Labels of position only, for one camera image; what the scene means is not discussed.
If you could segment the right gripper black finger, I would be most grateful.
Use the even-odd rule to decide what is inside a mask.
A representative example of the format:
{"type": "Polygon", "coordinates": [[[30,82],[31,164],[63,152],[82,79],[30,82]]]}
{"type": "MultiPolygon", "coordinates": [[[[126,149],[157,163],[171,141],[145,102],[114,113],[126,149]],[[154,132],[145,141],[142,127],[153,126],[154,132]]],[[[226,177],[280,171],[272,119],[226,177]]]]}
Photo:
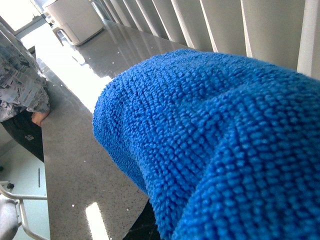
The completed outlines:
{"type": "Polygon", "coordinates": [[[126,240],[160,240],[152,205],[148,201],[125,236],[126,240]]]}

